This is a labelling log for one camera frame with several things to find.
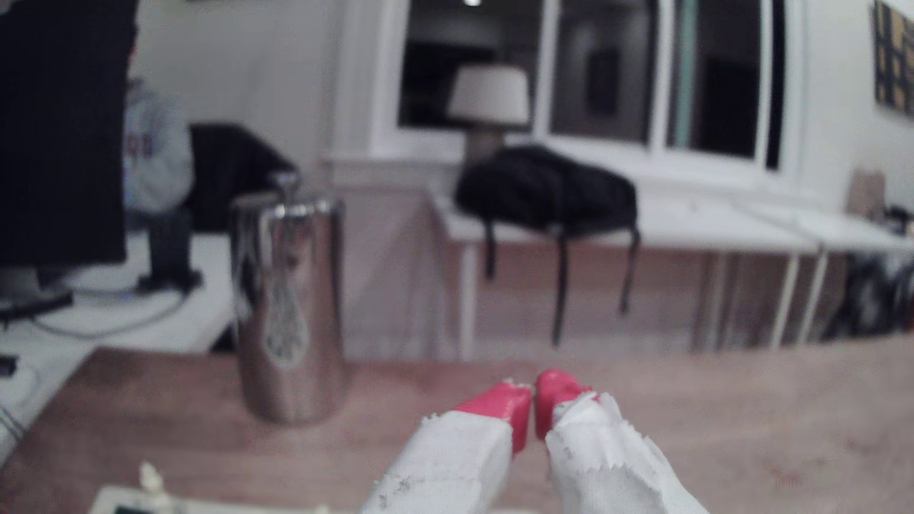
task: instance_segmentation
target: table lamp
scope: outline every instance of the table lamp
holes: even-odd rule
[[[530,121],[526,73],[505,64],[467,64],[457,70],[448,117],[470,122],[465,165],[483,161],[505,144],[505,128]]]

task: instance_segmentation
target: backpack strap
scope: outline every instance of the backpack strap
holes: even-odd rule
[[[635,262],[638,259],[638,250],[641,247],[641,232],[638,227],[632,225],[632,244],[629,246],[628,269],[625,271],[625,280],[622,282],[622,300],[619,304],[619,312],[628,314],[629,296],[632,294],[632,283],[634,282]]]
[[[483,220],[485,225],[485,278],[492,282],[495,278],[495,228],[491,218]]]
[[[569,288],[569,241],[564,232],[558,235],[558,294],[556,297],[556,319],[552,326],[552,346],[558,348],[562,338],[562,323],[565,319],[565,297]]]

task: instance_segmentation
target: black backpack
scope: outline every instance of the black backpack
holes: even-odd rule
[[[632,245],[620,305],[623,314],[628,312],[641,233],[637,196],[627,178],[577,163],[543,146],[518,146],[465,169],[455,200],[458,207],[479,217],[485,225],[485,271],[489,280],[495,274],[494,222],[512,223],[557,238],[558,300],[552,331],[555,346],[561,339],[568,289],[568,239],[629,230]]]

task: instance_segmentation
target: lamp base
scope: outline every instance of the lamp base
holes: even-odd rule
[[[475,126],[466,133],[463,165],[472,166],[491,158],[505,147],[505,131],[488,126]]]

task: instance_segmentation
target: stainless steel canister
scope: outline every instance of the stainless steel canister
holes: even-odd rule
[[[248,407],[279,423],[312,423],[343,400],[340,313],[343,205],[278,191],[232,205],[232,279],[241,387]]]

